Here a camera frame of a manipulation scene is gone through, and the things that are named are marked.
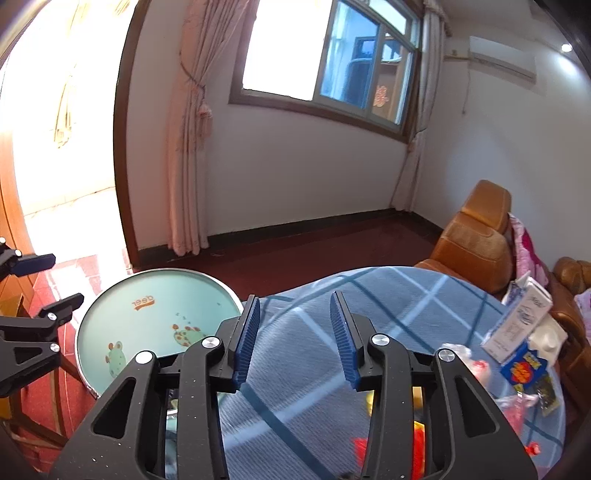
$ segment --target window frame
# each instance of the window frame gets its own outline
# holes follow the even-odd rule
[[[373,102],[371,101],[371,93],[368,95],[369,101],[367,102],[365,109],[359,109],[353,105],[348,105],[345,102],[340,102],[320,95],[320,85],[324,78],[323,73],[326,65],[327,49],[330,43],[330,33],[332,31],[338,5],[337,0],[333,0],[331,6],[329,21],[327,24],[327,33],[324,37],[323,51],[319,64],[319,73],[316,76],[316,86],[312,100],[300,100],[286,95],[261,92],[258,90],[246,90],[243,88],[242,79],[244,77],[246,55],[248,54],[248,47],[254,22],[256,20],[256,12],[260,2],[260,0],[251,0],[246,10],[244,24],[239,39],[228,103],[235,105],[261,106],[319,116],[344,124],[354,125],[408,143],[411,127],[415,118],[414,110],[416,110],[416,108],[414,108],[414,105],[417,103],[418,95],[418,66],[421,57],[420,34],[423,23],[423,9],[414,4],[413,0],[388,0],[407,19],[407,25],[410,25],[410,32],[402,34],[393,26],[388,28],[388,26],[390,26],[389,22],[372,10],[369,5],[362,3],[363,0],[340,1],[378,23],[379,36],[374,51],[374,59],[372,60],[374,69],[372,71],[369,92],[375,91],[378,82],[378,75],[376,73],[381,62],[377,61],[377,59],[382,56],[386,32],[390,34],[393,39],[400,42],[400,44],[408,50],[409,55],[411,55],[410,61],[407,62],[407,71],[404,73],[404,82],[407,85],[407,93],[402,105],[400,124],[391,122],[372,112]],[[411,40],[415,40],[417,45],[413,45]]]

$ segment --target air conditioner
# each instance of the air conditioner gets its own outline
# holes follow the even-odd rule
[[[535,57],[531,53],[508,47],[496,41],[470,37],[468,56],[493,67],[535,82]]]

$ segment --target white box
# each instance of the white box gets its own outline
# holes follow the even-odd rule
[[[489,332],[482,348],[500,364],[517,350],[552,307],[552,297],[533,278],[508,306],[497,326]]]

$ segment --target round tray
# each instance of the round tray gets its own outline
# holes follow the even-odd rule
[[[131,275],[101,293],[80,322],[80,376],[98,397],[137,353],[184,352],[241,313],[236,294],[209,275],[180,268]]]

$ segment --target glass pane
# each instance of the glass pane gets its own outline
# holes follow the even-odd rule
[[[243,88],[312,100],[331,5],[332,0],[261,0]]]
[[[365,108],[378,25],[338,3],[320,94]]]
[[[369,0],[369,6],[384,17],[402,35],[406,34],[407,20],[388,0]]]
[[[404,98],[408,90],[412,55],[389,34],[384,40],[382,61],[372,112],[396,124],[401,122]]]

